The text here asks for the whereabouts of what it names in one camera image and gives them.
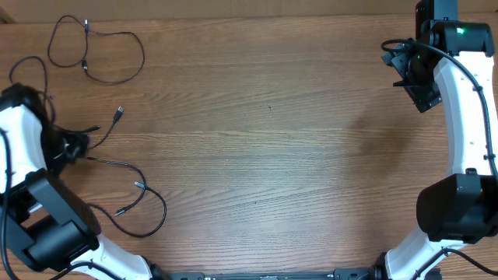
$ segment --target usb connector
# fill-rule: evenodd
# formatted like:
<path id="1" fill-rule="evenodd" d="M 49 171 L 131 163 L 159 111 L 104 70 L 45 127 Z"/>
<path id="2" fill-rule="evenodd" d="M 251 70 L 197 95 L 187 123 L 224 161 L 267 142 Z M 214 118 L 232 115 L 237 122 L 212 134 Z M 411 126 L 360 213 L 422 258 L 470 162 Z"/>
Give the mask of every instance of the usb connector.
<path id="1" fill-rule="evenodd" d="M 119 119 L 123 115 L 124 111 L 125 111 L 125 109 L 123 107 L 119 106 L 119 108 L 116 111 L 116 114 L 114 114 L 114 120 L 113 120 L 114 123 L 117 123 L 117 121 L 119 121 Z"/>

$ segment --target wood grain surface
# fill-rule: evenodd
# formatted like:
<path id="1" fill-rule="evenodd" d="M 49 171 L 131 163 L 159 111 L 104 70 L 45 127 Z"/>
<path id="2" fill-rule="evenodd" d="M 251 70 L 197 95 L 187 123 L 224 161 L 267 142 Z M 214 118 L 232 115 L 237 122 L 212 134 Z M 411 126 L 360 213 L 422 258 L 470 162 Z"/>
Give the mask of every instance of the wood grain surface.
<path id="1" fill-rule="evenodd" d="M 494 13 L 461 19 L 498 33 Z M 167 200 L 167 221 L 157 234 L 135 239 L 97 216 L 106 236 L 166 271 L 370 266 L 416 225 L 418 193 L 447 168 L 443 107 L 419 114 L 391 87 L 399 77 L 381 60 L 381 42 L 413 36 L 414 25 L 412 16 L 91 23 L 100 32 L 136 32 L 144 43 L 146 66 L 119 86 L 96 83 L 79 66 L 51 65 L 52 24 L 1 25 L 0 86 L 9 86 L 17 60 L 39 55 L 62 127 L 99 124 L 99 138 L 124 107 L 91 156 L 139 166 Z M 78 61 L 82 35 L 81 27 L 63 25 L 54 59 Z M 102 79 L 123 79 L 140 60 L 130 37 L 89 39 L 89 71 Z M 35 61 L 14 75 L 38 88 L 41 77 Z M 111 212 L 139 194 L 133 171 L 101 163 L 80 161 L 63 178 Z M 147 194 L 117 220 L 145 232 L 161 211 Z M 486 239 L 464 252 L 496 267 L 497 243 Z M 22 278 L 54 274 L 36 274 L 13 256 L 12 265 Z M 487 278 L 456 256 L 441 267 L 446 279 Z"/>

